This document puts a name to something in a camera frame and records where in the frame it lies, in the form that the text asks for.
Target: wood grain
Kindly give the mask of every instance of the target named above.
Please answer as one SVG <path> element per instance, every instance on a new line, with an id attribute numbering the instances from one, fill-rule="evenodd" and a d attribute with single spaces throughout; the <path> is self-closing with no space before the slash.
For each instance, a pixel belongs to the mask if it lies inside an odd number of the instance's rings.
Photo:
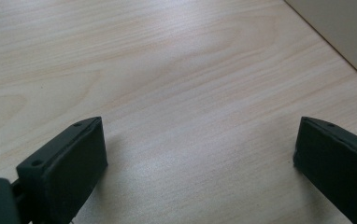
<path id="1" fill-rule="evenodd" d="M 280 0 L 0 1 L 0 176 L 102 116 L 79 223 L 349 223 L 292 155 L 357 134 L 357 72 Z"/>

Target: wooden table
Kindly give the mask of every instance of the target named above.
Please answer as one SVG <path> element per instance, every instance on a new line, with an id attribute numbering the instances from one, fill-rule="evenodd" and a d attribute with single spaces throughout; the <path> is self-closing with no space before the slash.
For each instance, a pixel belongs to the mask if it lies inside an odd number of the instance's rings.
<path id="1" fill-rule="evenodd" d="M 281 0 L 0 1 L 0 177 L 101 116 L 74 223 L 349 223 L 293 168 L 301 116 L 357 134 L 357 72 Z"/>

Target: light wood surface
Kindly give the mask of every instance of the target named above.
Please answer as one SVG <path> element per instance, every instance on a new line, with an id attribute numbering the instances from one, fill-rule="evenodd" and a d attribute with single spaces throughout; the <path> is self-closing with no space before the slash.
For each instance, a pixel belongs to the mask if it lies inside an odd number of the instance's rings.
<path id="1" fill-rule="evenodd" d="M 283 1 L 0 1 L 0 177 L 94 116 L 76 224 L 349 223 L 292 155 L 301 116 L 357 134 L 357 72 Z"/>

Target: screw hole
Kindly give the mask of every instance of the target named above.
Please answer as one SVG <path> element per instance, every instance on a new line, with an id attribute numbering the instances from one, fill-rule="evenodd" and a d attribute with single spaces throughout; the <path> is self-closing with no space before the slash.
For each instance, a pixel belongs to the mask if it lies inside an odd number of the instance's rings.
<path id="1" fill-rule="evenodd" d="M 40 165 L 42 163 L 42 161 L 33 161 L 32 163 L 31 163 L 31 165 L 32 166 L 38 166 L 38 165 Z"/>

